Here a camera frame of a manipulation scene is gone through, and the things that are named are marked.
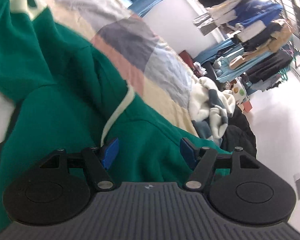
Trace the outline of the polka dot bag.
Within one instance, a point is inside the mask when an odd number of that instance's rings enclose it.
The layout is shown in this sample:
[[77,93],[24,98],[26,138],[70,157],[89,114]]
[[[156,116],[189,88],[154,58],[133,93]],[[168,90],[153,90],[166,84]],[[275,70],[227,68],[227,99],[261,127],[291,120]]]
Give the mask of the polka dot bag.
[[231,91],[237,105],[249,101],[249,96],[247,95],[245,87],[241,83],[240,77],[236,77],[234,80],[231,81]]

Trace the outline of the pink box on floor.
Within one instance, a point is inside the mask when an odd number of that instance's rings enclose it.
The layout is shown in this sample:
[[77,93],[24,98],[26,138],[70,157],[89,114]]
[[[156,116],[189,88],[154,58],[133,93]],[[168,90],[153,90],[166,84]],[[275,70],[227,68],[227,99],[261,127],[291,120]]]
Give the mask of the pink box on floor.
[[245,111],[246,113],[249,113],[253,109],[250,101],[243,102],[242,106],[243,106],[243,111]]

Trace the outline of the hanging clothes on rack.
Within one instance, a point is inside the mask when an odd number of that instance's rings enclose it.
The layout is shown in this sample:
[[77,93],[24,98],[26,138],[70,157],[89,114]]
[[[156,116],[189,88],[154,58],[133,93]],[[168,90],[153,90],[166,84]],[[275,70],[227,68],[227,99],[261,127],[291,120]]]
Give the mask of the hanging clothes on rack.
[[277,87],[294,59],[291,21],[271,0],[198,0],[206,13],[194,25],[206,35],[222,28],[230,37],[194,58],[218,83],[247,79],[253,90]]

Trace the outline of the patchwork plaid bed quilt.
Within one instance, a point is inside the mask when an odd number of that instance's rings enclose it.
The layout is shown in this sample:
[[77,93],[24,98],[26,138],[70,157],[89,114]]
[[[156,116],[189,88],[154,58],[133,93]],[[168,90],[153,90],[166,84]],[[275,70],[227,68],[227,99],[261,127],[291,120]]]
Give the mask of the patchwork plaid bed quilt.
[[120,0],[36,0],[54,20],[90,41],[147,105],[191,134],[194,74],[181,57]]

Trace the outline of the green and white hoodie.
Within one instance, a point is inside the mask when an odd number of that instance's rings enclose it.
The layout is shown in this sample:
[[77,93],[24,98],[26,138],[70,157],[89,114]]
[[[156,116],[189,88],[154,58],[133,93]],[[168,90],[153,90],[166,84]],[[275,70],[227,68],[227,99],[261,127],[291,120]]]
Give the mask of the green and white hoodie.
[[105,130],[128,93],[117,69],[86,39],[56,23],[49,9],[31,19],[0,0],[0,92],[16,105],[0,149],[0,231],[10,219],[6,188],[57,149],[68,153],[117,138],[120,150],[108,173],[119,184],[176,182],[191,174],[180,140],[215,148],[173,126],[139,97]]

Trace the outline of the white and grey fleece garment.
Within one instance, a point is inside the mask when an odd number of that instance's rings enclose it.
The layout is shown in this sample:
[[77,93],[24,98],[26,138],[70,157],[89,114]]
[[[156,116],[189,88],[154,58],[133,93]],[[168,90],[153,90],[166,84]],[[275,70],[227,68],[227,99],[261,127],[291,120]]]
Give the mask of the white and grey fleece garment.
[[235,107],[232,92],[221,92],[210,78],[192,80],[188,110],[200,138],[211,140],[220,146],[228,127],[228,119],[233,116]]

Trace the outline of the black padded jacket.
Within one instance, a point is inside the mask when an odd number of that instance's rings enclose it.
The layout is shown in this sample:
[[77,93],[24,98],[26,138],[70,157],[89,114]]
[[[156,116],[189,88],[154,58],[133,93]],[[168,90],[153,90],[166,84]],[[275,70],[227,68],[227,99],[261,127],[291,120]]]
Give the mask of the black padded jacket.
[[247,117],[236,106],[233,116],[228,118],[228,127],[222,137],[220,148],[232,152],[235,147],[242,147],[252,157],[257,155],[256,137],[252,132]]

